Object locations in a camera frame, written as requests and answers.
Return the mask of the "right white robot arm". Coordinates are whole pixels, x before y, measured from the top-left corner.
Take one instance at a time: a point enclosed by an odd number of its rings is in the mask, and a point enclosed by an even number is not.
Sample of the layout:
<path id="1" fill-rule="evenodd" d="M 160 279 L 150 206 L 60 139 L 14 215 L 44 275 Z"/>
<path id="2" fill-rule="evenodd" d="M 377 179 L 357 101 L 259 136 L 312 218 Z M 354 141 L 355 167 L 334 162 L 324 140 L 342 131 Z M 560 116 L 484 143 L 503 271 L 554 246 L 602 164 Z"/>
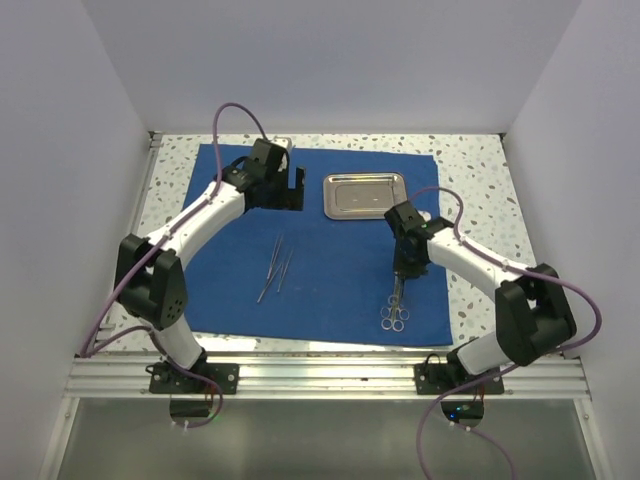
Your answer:
<path id="1" fill-rule="evenodd" d="M 384 214 L 395 240 L 394 272 L 417 279 L 429 265 L 465 279 L 494 303 L 495 328 L 447 355 L 445 379 L 468 392 L 481 375 L 511 362 L 527 366 L 570 340 L 577 327 L 557 272 L 528 267 L 468 240 L 442 217 L 427 220 L 408 201 Z"/>

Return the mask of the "steel hemostat forceps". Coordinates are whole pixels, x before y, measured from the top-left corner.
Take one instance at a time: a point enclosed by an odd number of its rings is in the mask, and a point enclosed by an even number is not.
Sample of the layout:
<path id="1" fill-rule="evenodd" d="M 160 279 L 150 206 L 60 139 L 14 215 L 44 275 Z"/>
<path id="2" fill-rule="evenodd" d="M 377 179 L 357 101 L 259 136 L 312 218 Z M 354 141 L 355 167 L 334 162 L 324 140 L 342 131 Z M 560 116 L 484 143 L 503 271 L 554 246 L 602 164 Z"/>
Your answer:
<path id="1" fill-rule="evenodd" d="M 403 306 L 405 280 L 396 276 L 391 294 L 387 298 L 387 303 L 381 308 L 381 317 L 388 319 L 391 323 L 395 321 L 405 321 L 409 318 L 408 310 Z"/>

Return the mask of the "broad steel tweezers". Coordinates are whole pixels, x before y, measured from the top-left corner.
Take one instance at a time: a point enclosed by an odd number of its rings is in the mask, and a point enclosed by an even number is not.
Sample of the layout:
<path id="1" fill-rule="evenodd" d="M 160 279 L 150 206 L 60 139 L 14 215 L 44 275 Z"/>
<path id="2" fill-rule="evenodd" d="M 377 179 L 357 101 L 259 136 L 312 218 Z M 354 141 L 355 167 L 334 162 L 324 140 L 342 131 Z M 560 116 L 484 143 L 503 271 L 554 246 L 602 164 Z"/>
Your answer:
<path id="1" fill-rule="evenodd" d="M 274 247 L 271 254 L 270 264 L 268 268 L 267 280 L 272 278 L 283 239 L 284 239 L 284 235 L 279 234 L 275 240 Z"/>

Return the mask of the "fine steel tweezers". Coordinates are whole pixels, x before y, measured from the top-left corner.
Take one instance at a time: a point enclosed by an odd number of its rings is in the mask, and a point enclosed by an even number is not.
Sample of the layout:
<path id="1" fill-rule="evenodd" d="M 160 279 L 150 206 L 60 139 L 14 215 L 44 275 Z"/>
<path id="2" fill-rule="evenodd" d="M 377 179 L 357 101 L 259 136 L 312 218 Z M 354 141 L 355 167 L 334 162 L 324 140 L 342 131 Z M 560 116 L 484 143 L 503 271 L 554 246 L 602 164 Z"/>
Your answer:
<path id="1" fill-rule="evenodd" d="M 280 277 L 279 277 L 279 281 L 278 281 L 278 285 L 277 285 L 277 292 L 281 291 L 285 276 L 287 274 L 288 268 L 289 268 L 289 264 L 291 262 L 291 258 L 293 256 L 293 252 L 294 250 L 291 249 L 290 252 L 288 253 L 286 260 L 280 265 Z"/>

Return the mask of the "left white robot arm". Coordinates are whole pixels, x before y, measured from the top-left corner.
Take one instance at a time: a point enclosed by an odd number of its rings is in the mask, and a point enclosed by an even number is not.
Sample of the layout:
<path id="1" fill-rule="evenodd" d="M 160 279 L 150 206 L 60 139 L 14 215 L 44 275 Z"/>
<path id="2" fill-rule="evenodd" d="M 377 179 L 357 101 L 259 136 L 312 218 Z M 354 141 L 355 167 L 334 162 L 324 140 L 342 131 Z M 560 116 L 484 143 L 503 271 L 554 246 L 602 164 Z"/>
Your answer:
<path id="1" fill-rule="evenodd" d="M 185 268 L 224 227 L 247 211 L 301 211 L 306 171 L 295 171 L 289 186 L 289 138 L 257 139 L 250 153 L 224 167 L 203 193 L 178 216 L 145 237 L 130 234 L 119 245 L 116 302 L 150 329 L 175 364 L 172 379 L 185 392 L 208 379 L 204 349 L 186 320 Z"/>

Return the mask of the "steel scissors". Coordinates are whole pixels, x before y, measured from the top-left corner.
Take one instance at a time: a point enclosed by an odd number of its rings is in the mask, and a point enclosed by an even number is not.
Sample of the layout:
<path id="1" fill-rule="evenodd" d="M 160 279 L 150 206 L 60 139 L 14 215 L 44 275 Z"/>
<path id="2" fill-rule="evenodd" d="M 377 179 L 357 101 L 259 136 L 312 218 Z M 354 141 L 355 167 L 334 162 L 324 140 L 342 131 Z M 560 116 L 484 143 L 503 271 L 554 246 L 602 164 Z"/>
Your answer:
<path id="1" fill-rule="evenodd" d="M 388 297 L 387 305 L 380 310 L 381 327 L 385 331 L 401 332 L 405 328 L 406 310 L 402 305 L 393 304 L 393 294 Z"/>

